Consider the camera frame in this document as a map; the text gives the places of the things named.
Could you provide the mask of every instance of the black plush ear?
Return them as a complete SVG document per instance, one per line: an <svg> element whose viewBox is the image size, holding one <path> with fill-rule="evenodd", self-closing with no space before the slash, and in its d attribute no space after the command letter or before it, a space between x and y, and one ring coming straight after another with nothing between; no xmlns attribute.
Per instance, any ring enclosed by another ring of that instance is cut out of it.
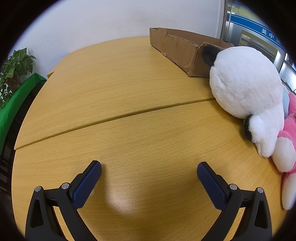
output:
<svg viewBox="0 0 296 241"><path fill-rule="evenodd" d="M249 126L250 126L250 119L252 118L253 115L248 115L244 119L244 133L249 141L252 142L252 133L250 132Z"/></svg>
<svg viewBox="0 0 296 241"><path fill-rule="evenodd" d="M206 45L202 51L202 59L206 63L206 65L212 67L214 66L214 62L216 60L217 54L221 50L217 47L212 45Z"/></svg>

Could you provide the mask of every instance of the brown cardboard box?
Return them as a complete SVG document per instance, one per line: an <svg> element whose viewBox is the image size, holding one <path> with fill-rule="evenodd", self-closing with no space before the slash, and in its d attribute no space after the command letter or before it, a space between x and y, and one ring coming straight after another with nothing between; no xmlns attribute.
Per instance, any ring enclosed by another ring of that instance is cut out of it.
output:
<svg viewBox="0 0 296 241"><path fill-rule="evenodd" d="M150 44L190 77L209 77L210 67L202 59L204 46L210 44L221 50L233 46L213 37L169 28L150 28Z"/></svg>

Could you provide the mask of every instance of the white wall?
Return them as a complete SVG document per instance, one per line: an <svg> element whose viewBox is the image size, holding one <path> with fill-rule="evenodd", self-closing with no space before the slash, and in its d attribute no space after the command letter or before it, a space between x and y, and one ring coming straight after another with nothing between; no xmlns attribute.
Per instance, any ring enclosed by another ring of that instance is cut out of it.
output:
<svg viewBox="0 0 296 241"><path fill-rule="evenodd" d="M63 0L43 13L13 49L27 47L46 77L67 54L113 39L148 36L150 27L220 37L223 0Z"/></svg>

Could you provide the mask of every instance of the brown pot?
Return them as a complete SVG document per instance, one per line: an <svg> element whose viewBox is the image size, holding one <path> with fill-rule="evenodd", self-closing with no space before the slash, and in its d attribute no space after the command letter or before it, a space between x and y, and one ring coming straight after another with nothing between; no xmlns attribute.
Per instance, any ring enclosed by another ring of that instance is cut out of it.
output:
<svg viewBox="0 0 296 241"><path fill-rule="evenodd" d="M8 86L11 88L12 92L14 93L19 86L22 84L21 81L17 78L16 75L13 75L11 78L8 78L6 81Z"/></svg>

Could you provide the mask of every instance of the potted plant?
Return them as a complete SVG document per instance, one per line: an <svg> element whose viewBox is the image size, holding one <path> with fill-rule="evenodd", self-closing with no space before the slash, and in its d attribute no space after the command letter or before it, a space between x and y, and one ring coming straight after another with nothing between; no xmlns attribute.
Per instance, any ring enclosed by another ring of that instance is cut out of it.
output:
<svg viewBox="0 0 296 241"><path fill-rule="evenodd" d="M27 55L27 48L14 51L0 70L0 108L9 101L11 95L20 87L20 77L33 71L33 55Z"/></svg>

